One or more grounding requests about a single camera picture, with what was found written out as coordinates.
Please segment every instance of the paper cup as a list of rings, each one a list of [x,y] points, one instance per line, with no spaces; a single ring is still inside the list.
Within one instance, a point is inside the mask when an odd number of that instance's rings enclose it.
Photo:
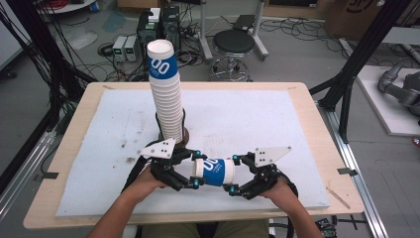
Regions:
[[[223,184],[233,183],[235,164],[232,160],[196,159],[192,174],[195,177],[205,178],[206,184],[221,186]]]

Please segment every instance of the stack of paper cups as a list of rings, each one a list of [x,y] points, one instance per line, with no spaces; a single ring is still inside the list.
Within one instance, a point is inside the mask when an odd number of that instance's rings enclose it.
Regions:
[[[157,108],[163,138],[182,141],[183,110],[176,57],[172,43],[155,40],[148,43],[149,82]]]

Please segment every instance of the black stool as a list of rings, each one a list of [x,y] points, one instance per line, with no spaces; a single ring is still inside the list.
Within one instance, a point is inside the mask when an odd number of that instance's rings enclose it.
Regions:
[[[225,58],[213,62],[211,76],[230,81],[238,81],[243,78],[252,81],[247,66],[237,59],[248,56],[253,51],[254,39],[252,36],[237,30],[223,31],[214,36],[213,45],[214,50]]]

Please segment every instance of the desk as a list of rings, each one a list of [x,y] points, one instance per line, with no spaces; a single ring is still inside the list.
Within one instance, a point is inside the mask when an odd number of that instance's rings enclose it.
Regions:
[[[144,82],[95,82],[89,84],[52,160],[49,172],[58,172],[57,179],[45,179],[24,220],[26,228],[58,228],[94,225],[99,216],[55,217],[71,165],[80,149],[81,141],[89,127],[102,93],[110,89],[146,89]],[[348,214],[364,211],[362,200],[349,176],[339,175],[337,169],[345,165],[319,115],[308,89],[297,82],[182,82],[182,89],[191,90],[287,90],[295,107],[315,164],[331,201],[327,209],[309,210],[311,215]],[[166,222],[191,222],[209,220],[255,219],[285,216],[281,211],[206,212],[200,214],[144,214],[133,215],[130,224]]]

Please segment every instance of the hand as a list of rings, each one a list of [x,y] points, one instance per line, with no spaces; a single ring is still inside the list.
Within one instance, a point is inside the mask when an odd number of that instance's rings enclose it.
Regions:
[[[151,194],[157,187],[166,187],[167,185],[157,180],[151,173],[151,166],[147,165],[145,169],[139,174],[136,180],[133,181],[121,194],[126,198],[132,200],[136,204],[143,201],[149,194]]]

